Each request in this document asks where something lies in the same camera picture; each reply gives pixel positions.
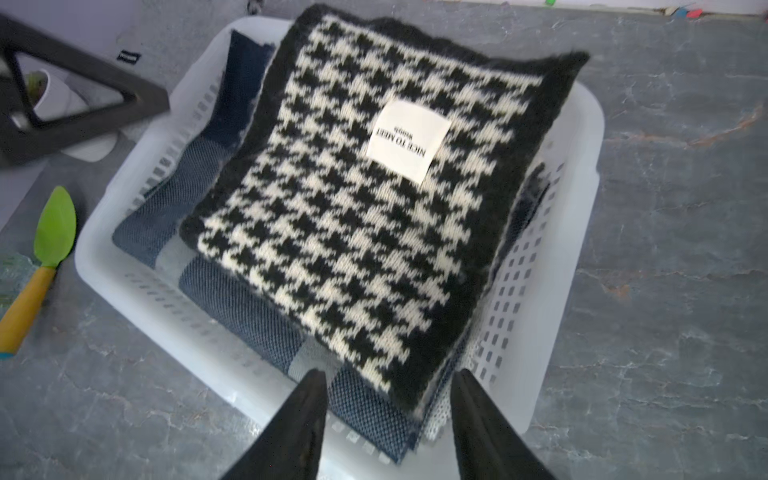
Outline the grey scarf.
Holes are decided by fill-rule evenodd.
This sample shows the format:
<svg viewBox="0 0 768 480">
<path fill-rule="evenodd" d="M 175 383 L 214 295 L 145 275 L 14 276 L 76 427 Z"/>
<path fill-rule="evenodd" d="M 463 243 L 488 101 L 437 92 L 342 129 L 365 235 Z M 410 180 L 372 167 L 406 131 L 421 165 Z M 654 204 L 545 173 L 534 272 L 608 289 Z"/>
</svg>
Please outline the grey scarf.
<svg viewBox="0 0 768 480">
<path fill-rule="evenodd" d="M 140 16 L 116 40 L 116 63 L 166 87 L 176 85 L 194 61 L 194 47 L 179 18 Z"/>
</svg>

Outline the white plastic perforated basket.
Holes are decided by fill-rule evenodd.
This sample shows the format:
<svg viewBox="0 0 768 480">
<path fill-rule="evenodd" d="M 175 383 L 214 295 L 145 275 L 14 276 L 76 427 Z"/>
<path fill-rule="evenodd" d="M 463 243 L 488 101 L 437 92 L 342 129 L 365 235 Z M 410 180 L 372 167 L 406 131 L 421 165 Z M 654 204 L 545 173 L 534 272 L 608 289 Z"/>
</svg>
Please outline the white plastic perforated basket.
<svg viewBox="0 0 768 480">
<path fill-rule="evenodd" d="M 75 249 L 77 272 L 260 427 L 268 425 L 308 370 L 323 370 L 329 410 L 321 478 L 454 478 L 458 471 L 448 389 L 455 369 L 470 369 L 517 430 L 530 423 L 595 197 L 604 130 L 601 110 L 575 80 L 534 158 L 523 195 L 530 214 L 444 369 L 411 447 L 395 459 L 332 409 L 338 368 L 312 361 L 299 375 L 281 371 L 113 240 L 117 227 L 172 176 L 187 145 L 208 124 L 223 84 L 231 34 L 279 46 L 293 22 L 241 19 L 214 39 L 173 92 L 170 115 L 150 125 L 90 215 Z"/>
</svg>

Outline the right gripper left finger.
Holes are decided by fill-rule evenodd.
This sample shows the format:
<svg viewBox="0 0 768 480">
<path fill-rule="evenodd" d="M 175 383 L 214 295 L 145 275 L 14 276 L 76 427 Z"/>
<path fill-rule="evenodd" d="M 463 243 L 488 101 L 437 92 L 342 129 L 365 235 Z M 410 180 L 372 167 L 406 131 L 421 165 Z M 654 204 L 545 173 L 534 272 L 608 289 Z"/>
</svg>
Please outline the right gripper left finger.
<svg viewBox="0 0 768 480">
<path fill-rule="evenodd" d="M 251 447 L 226 471 L 231 479 L 316 479 L 328 396 L 324 372 L 307 372 Z"/>
</svg>

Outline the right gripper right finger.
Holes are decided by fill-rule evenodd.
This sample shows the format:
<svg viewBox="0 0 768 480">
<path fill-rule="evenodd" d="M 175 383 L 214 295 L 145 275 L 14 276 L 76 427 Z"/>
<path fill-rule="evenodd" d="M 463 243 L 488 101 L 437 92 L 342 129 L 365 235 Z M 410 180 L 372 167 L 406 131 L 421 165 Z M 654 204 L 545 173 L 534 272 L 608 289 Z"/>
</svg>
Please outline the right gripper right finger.
<svg viewBox="0 0 768 480">
<path fill-rule="evenodd" d="M 462 479 L 552 479 L 507 422 L 475 376 L 454 374 L 450 389 L 453 439 Z"/>
</svg>

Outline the small houndstooth scarf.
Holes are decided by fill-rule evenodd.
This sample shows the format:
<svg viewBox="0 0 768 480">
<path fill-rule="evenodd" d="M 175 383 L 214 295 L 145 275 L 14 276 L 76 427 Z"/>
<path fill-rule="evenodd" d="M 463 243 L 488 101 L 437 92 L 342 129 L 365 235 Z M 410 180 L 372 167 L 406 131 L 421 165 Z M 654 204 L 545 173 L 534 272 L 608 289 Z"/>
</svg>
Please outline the small houndstooth scarf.
<svg viewBox="0 0 768 480">
<path fill-rule="evenodd" d="M 181 238 L 419 416 L 520 235 L 534 158 L 589 58 L 489 57 L 313 5 Z"/>
</svg>

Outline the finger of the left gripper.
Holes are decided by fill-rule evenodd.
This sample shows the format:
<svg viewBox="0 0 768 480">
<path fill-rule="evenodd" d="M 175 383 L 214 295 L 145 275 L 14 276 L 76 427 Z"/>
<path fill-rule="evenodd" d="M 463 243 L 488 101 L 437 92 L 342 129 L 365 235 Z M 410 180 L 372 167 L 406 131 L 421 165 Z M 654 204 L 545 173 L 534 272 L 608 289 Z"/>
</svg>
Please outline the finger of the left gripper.
<svg viewBox="0 0 768 480">
<path fill-rule="evenodd" d="M 115 92 L 120 100 L 91 108 L 45 68 L 23 74 L 28 56 Z M 1 17 L 1 165 L 19 167 L 59 151 L 87 161 L 104 158 L 116 132 L 169 110 L 162 87 L 28 25 Z"/>
</svg>

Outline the navy blue striped scarf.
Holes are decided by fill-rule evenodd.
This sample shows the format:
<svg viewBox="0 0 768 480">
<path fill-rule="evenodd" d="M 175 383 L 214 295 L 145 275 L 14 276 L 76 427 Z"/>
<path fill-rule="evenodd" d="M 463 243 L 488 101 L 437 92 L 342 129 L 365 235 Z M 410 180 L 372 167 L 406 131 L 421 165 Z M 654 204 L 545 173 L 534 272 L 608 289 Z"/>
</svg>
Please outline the navy blue striped scarf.
<svg viewBox="0 0 768 480">
<path fill-rule="evenodd" d="M 278 46 L 256 43 L 239 32 L 231 34 L 223 84 L 208 124 L 187 145 L 172 176 L 117 227 L 113 240 L 281 371 L 299 375 L 312 361 L 338 368 L 339 377 L 331 387 L 334 412 L 389 456 L 401 459 L 411 447 L 454 354 L 439 375 L 423 413 L 410 415 L 275 306 L 190 248 L 180 235 L 182 221 L 240 151 L 277 50 Z"/>
</svg>

